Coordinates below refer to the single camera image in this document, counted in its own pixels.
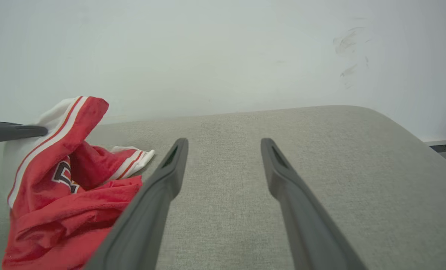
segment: printed number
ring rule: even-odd
[[[56,183],[64,183],[69,186],[71,193],[76,193],[78,191],[79,185],[71,180],[71,168],[70,164],[66,161],[61,161],[58,164],[53,177],[53,181]]]

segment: gray cushion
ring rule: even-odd
[[[146,179],[179,137],[189,139],[187,168],[159,269],[293,268],[266,186],[263,137],[275,140],[370,269],[446,269],[446,160],[379,113],[318,106],[120,123],[98,126],[89,142],[155,149]],[[0,200],[0,260],[7,230]]]

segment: white stripe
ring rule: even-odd
[[[141,150],[136,150],[129,158],[125,159],[123,164],[113,173],[113,175],[110,177],[110,179],[116,179],[121,176],[123,171],[128,168],[128,166],[138,157],[138,155],[143,152]]]
[[[53,137],[51,140],[47,141],[45,144],[41,145],[40,147],[38,147],[34,152],[31,153],[31,155],[29,155],[25,160],[24,163],[21,165],[17,175],[16,175],[16,180],[14,182],[14,189],[13,192],[11,193],[9,199],[8,199],[8,204],[10,205],[10,207],[13,207],[14,201],[16,200],[16,197],[18,195],[18,191],[19,191],[19,187],[21,186],[21,181],[24,175],[24,172],[26,171],[26,167],[28,167],[28,164],[39,154],[41,153],[44,149],[50,147],[51,145],[57,143],[58,141],[60,141],[62,138],[65,137],[66,134],[68,134],[68,132],[71,130],[74,121],[76,120],[76,117],[78,115],[79,110],[81,109],[81,107],[84,105],[84,102],[86,102],[86,100],[88,99],[88,97],[82,97],[80,99],[80,101],[76,104],[76,106],[74,106],[74,109],[70,115],[70,117],[68,118],[68,122],[66,122],[66,125],[64,126],[64,128],[60,131],[60,133],[58,133],[58,135],[56,135],[55,137]],[[68,109],[65,111],[65,114],[61,117],[61,122],[60,124],[53,130],[52,133],[46,135],[46,138],[49,138],[51,136],[53,136],[53,134],[55,134],[58,129],[60,129],[60,127],[62,126],[63,122],[66,119],[66,116],[68,115],[69,111],[71,110],[71,107],[74,105],[74,103],[78,100],[78,98],[75,99],[74,102],[72,102],[69,106]]]
[[[139,159],[131,166],[131,168],[122,176],[122,178],[127,178],[128,176],[136,173],[146,166],[146,164],[151,160],[151,158],[155,155],[155,150],[151,150],[150,152],[145,152]]]

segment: white fabric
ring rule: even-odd
[[[129,150],[129,149],[135,149],[136,151],[133,153],[133,155],[127,158],[127,160],[125,160],[123,164],[121,164],[121,166],[110,177],[110,179],[126,178],[132,175],[133,173],[136,173],[137,171],[145,167],[146,164],[148,164],[151,158],[153,158],[153,156],[155,155],[155,150],[151,150],[150,152],[145,152],[140,149],[137,149],[136,147],[122,147],[122,146],[113,147],[113,149],[111,149],[110,152],[117,153],[122,150]]]

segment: cloth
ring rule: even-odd
[[[81,268],[139,191],[141,176],[127,177],[154,150],[109,152],[84,141],[107,109],[96,97],[64,100],[36,123],[47,135],[6,143],[3,162],[14,184],[3,269]]]

